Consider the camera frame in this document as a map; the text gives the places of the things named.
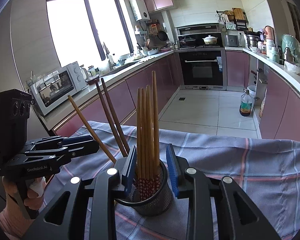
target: bundle of chopsticks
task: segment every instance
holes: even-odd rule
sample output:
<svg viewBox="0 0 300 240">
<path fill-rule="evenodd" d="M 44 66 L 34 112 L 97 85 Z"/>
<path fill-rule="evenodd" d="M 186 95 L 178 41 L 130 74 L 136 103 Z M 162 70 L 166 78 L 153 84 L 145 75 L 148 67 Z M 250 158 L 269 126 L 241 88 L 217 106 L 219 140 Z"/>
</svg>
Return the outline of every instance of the bundle of chopsticks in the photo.
<svg viewBox="0 0 300 240">
<path fill-rule="evenodd" d="M 154 195 L 160 186 L 158 99 L 155 71 L 152 72 L 152 88 L 152 92 L 149 85 L 145 89 L 138 89 L 137 176 L 140 200 Z"/>
<path fill-rule="evenodd" d="M 103 90 L 110 109 L 106 105 L 101 89 L 96 82 L 99 98 L 105 111 L 110 128 L 118 147 L 123 157 L 128 156 L 130 152 L 129 145 L 123 134 L 118 117 L 115 113 L 113 104 L 111 102 L 106 84 L 101 78 Z M 150 86 L 138 88 L 138 106 L 137 106 L 137 167 L 135 184 L 139 189 L 140 200 L 145 200 L 154 195 L 160 186 L 160 161 L 159 161 L 159 122 L 158 122 L 158 99 L 157 99 L 157 85 L 155 71 L 152 71 L 152 88 Z M 80 109 L 72 99 L 68 96 L 71 104 L 79 115 L 80 119 L 92 135 L 92 137 L 99 143 L 100 148 L 106 153 L 110 160 L 115 163 L 116 159 L 102 143 L 98 135 L 89 125 Z"/>
</svg>

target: black mesh cup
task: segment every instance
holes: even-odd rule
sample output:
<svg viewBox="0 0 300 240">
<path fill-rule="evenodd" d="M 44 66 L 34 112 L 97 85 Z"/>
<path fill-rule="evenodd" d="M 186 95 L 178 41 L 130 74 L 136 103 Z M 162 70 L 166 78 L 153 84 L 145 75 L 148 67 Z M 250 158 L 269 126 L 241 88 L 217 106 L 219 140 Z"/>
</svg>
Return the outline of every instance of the black mesh cup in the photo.
<svg viewBox="0 0 300 240">
<path fill-rule="evenodd" d="M 172 193 L 167 181 L 167 168 L 160 160 L 160 186 L 158 191 L 153 196 L 146 200 L 140 201 L 140 194 L 137 183 L 135 183 L 134 181 L 129 196 L 125 199 L 116 199 L 116 201 L 124 206 L 134 208 L 142 216 L 158 216 L 169 208 L 172 201 Z"/>
</svg>

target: wooden cutting board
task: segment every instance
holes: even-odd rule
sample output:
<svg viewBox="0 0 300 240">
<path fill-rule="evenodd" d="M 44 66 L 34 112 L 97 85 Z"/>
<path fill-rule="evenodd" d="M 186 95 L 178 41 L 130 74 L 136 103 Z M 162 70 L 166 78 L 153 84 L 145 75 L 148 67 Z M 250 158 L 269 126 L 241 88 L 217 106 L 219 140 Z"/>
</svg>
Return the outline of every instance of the wooden cutting board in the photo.
<svg viewBox="0 0 300 240">
<path fill-rule="evenodd" d="M 232 8 L 234 17 L 236 20 L 245 20 L 244 14 L 241 8 Z"/>
</svg>

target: white pot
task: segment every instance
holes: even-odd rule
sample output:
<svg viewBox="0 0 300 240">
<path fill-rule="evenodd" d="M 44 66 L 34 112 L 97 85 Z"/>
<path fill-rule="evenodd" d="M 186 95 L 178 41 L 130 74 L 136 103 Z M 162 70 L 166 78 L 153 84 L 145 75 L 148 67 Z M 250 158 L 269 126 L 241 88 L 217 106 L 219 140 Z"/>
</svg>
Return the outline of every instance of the white pot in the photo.
<svg viewBox="0 0 300 240">
<path fill-rule="evenodd" d="M 218 38 L 209 35 L 208 37 L 204 38 L 203 40 L 204 40 L 205 44 L 217 44 L 217 39 Z"/>
</svg>

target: microwave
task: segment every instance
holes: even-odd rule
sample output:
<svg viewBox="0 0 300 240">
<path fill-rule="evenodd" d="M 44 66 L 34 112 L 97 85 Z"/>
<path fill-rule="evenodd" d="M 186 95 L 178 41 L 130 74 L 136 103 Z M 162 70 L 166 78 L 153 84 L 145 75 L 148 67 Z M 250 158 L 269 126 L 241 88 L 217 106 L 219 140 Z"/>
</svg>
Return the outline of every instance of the microwave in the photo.
<svg viewBox="0 0 300 240">
<path fill-rule="evenodd" d="M 34 97 L 35 108 L 46 115 L 62 102 L 68 99 L 68 95 L 74 95 L 86 87 L 86 82 L 78 62 L 59 67 L 44 78 L 30 86 Z"/>
</svg>

